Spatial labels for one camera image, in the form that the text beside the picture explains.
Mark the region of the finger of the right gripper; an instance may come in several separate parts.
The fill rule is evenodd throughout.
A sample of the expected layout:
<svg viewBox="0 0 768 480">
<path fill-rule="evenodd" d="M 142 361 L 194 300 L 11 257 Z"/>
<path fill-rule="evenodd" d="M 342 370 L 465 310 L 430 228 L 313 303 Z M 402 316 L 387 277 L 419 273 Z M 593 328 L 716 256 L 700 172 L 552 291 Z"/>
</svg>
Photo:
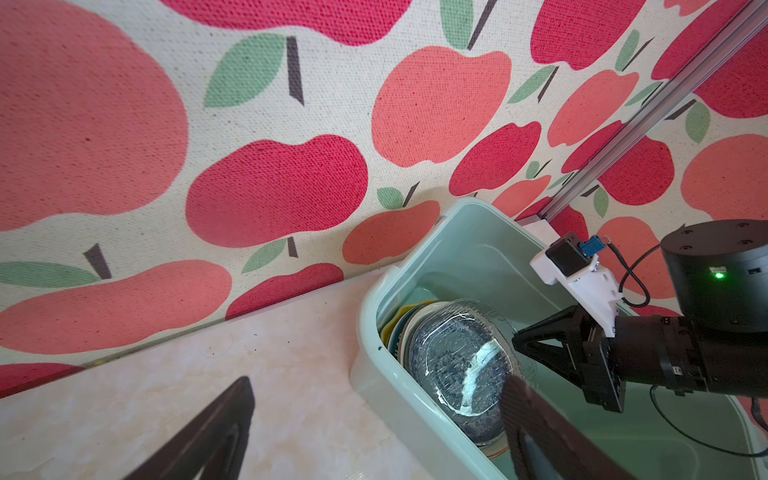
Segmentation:
<svg viewBox="0 0 768 480">
<path fill-rule="evenodd" d="M 514 334 L 514 349 L 547 367 L 571 384 L 582 387 L 584 360 L 581 306 L 568 307 Z"/>
</svg>

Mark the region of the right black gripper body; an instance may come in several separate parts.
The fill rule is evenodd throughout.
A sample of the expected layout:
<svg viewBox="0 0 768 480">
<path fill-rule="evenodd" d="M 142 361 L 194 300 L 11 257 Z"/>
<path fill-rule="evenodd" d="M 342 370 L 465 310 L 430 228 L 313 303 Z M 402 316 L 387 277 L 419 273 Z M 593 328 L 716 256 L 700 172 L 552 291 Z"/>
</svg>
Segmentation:
<svg viewBox="0 0 768 480">
<path fill-rule="evenodd" d="M 623 411 L 629 383 L 665 387 L 679 396 L 708 389 L 700 341 L 684 317 L 618 317 L 609 338 L 576 306 L 572 334 L 572 383 L 587 402 L 608 411 Z"/>
</svg>

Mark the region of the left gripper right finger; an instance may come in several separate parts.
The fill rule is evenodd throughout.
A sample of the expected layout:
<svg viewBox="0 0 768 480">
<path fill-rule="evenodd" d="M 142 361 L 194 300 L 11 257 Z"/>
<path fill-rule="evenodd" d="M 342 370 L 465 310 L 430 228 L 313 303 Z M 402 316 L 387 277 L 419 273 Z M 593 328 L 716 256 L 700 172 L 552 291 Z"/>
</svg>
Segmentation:
<svg viewBox="0 0 768 480">
<path fill-rule="evenodd" d="M 519 479 L 630 479 L 520 377 L 500 397 L 509 452 Z"/>
</svg>

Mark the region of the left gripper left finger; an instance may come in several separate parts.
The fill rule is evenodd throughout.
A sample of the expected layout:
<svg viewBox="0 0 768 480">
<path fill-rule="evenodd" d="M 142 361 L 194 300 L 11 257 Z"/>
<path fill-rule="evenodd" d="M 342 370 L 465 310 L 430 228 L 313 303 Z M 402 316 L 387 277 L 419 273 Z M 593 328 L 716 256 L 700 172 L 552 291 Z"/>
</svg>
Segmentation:
<svg viewBox="0 0 768 480">
<path fill-rule="evenodd" d="M 255 410 L 250 379 L 239 377 L 129 479 L 236 479 Z"/>
</svg>

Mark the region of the yellow dotted scalloped plate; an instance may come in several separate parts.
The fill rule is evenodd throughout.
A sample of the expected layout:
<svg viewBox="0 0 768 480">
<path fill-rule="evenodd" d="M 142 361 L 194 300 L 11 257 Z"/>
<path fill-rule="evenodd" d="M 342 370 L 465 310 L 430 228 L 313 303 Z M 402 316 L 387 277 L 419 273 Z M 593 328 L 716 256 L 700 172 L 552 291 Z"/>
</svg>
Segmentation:
<svg viewBox="0 0 768 480">
<path fill-rule="evenodd" d="M 393 332 L 397 324 L 399 323 L 400 319 L 407 313 L 409 313 L 411 310 L 416 309 L 418 307 L 422 307 L 425 305 L 428 305 L 430 303 L 433 303 L 433 300 L 426 300 L 418 303 L 412 303 L 412 304 L 406 304 L 401 306 L 395 314 L 385 322 L 384 326 L 379 331 L 380 339 L 384 346 L 389 346 L 389 341 L 392 338 Z"/>
</svg>

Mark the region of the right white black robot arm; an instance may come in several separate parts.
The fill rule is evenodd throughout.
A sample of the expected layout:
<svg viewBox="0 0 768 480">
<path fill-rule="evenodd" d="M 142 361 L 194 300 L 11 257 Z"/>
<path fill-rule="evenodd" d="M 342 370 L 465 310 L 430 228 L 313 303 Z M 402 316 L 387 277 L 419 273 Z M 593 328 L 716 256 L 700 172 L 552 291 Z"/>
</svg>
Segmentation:
<svg viewBox="0 0 768 480">
<path fill-rule="evenodd" d="M 660 244 L 677 315 L 623 316 L 623 286 L 600 261 L 609 240 L 566 234 L 531 267 L 574 305 L 518 331 L 515 350 L 619 412 L 629 383 L 678 395 L 767 395 L 767 224 L 719 220 L 684 226 Z"/>
</svg>

